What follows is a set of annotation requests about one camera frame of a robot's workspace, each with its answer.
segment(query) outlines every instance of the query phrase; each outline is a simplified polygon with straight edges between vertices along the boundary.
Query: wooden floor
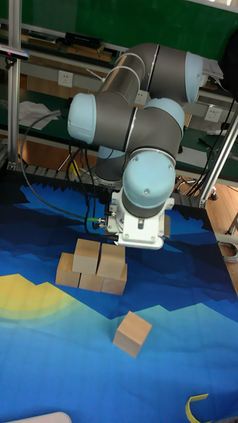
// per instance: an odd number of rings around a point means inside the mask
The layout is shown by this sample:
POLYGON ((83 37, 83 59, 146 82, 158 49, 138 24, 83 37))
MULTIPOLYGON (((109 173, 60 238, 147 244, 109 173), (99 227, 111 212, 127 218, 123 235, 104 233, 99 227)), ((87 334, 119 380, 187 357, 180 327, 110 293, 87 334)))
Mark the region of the wooden floor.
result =
MULTIPOLYGON (((67 150, 30 141, 26 142, 23 151, 23 158, 28 164, 48 167, 50 169, 58 169, 67 156, 67 150)), ((89 163, 91 166, 95 165, 95 161, 96 157, 89 155, 89 163)), ((79 167, 81 167, 79 158, 77 158, 77 163, 79 167)), ((214 232, 226 233, 238 212, 238 192, 220 184, 217 184, 216 188, 218 200, 208 200, 207 212, 214 232)), ((221 250, 225 256, 233 255, 231 249, 227 247, 221 247, 221 250)), ((238 263, 226 264, 233 285, 238 293, 238 263)))
MULTIPOLYGON (((218 200, 207 201, 207 212, 214 232, 226 233, 238 213, 238 189, 216 184, 218 200)), ((228 247, 220 247, 224 256, 232 256, 228 247)), ((233 285, 238 293, 238 263, 226 263, 233 285)))

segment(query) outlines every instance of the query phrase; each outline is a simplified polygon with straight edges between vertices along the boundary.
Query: green cable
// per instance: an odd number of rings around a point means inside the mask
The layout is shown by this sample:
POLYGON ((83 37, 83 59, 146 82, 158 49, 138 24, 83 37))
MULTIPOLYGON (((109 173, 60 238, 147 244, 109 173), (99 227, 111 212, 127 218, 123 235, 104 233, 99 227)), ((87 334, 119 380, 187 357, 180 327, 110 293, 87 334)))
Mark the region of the green cable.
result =
POLYGON ((87 220, 89 222, 97 222, 98 221, 98 218, 97 217, 88 217, 87 220))

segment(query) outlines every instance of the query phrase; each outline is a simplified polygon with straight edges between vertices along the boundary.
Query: white paper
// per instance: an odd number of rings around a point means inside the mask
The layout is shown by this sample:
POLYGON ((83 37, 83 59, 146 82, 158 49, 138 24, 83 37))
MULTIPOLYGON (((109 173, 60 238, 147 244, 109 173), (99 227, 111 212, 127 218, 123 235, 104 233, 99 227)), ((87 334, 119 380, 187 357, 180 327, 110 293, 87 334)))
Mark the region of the white paper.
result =
POLYGON ((223 72, 217 60, 203 58, 204 66, 202 73, 223 79, 223 72))
POLYGON ((182 153, 177 155, 177 161, 202 168, 207 160, 205 151, 193 150, 193 148, 182 147, 182 153))
MULTIPOLYGON (((19 124, 23 126, 30 126, 35 120, 50 113, 50 110, 44 104, 36 104, 30 101, 24 101, 19 104, 19 124)), ((49 122, 57 119, 56 116, 41 120, 34 129, 41 131, 49 122)))

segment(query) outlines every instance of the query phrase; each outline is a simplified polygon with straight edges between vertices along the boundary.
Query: stack of wooden blocks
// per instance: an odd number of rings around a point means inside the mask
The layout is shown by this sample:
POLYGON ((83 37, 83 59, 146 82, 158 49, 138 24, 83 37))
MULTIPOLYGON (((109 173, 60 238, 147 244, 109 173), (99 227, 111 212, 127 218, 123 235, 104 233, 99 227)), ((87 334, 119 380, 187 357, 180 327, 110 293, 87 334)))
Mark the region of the stack of wooden blocks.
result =
POLYGON ((124 247, 78 239, 74 254, 63 252, 56 284, 122 295, 128 267, 124 247))

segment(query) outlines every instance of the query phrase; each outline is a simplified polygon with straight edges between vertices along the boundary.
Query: electrical outlet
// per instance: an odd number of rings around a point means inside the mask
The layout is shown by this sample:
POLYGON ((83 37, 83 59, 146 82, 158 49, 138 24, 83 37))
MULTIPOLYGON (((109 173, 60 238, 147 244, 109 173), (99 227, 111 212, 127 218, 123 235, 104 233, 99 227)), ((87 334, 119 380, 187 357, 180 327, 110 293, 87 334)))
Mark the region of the electrical outlet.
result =
POLYGON ((140 106, 145 106, 146 101, 147 101, 147 97, 148 97, 147 91, 139 90, 137 97, 136 97, 135 104, 138 104, 140 106))
POLYGON ((209 120, 210 122, 218 122, 219 117, 221 116, 221 112, 222 109, 214 106, 209 106, 205 116, 205 120, 209 120))
POLYGON ((73 86, 73 73, 59 71, 58 84, 64 87, 72 88, 73 86))

